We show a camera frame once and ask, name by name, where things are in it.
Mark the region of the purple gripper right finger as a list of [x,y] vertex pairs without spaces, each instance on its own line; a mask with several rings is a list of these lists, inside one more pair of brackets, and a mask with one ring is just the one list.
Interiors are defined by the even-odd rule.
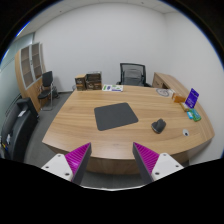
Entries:
[[133,143],[132,151],[144,183],[152,183],[183,169],[169,154],[158,154],[139,143]]

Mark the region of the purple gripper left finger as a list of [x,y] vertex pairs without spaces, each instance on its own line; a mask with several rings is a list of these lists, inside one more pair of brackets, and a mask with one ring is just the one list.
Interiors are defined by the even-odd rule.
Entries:
[[87,143],[66,155],[56,154],[42,169],[80,185],[91,153],[91,144]]

